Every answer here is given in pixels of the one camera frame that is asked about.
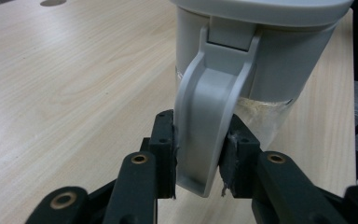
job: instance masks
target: gray lid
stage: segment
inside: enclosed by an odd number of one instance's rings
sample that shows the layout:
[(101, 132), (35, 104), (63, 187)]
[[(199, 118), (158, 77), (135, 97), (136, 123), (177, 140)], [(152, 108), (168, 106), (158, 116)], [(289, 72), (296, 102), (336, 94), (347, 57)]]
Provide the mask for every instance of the gray lid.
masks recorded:
[(254, 23), (311, 27), (337, 22), (352, 0), (171, 0), (189, 11)]

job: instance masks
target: wooden table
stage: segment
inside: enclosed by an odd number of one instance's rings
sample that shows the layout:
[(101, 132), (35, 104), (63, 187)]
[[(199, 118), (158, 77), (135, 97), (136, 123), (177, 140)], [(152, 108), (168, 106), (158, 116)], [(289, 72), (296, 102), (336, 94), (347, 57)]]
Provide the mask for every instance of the wooden table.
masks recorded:
[[(173, 108), (175, 7), (168, 0), (0, 6), (0, 223), (22, 223), (64, 186), (88, 192)], [(351, 15), (338, 26), (272, 149), (318, 186), (354, 184)], [(250, 200), (177, 188), (159, 223), (252, 223)]]

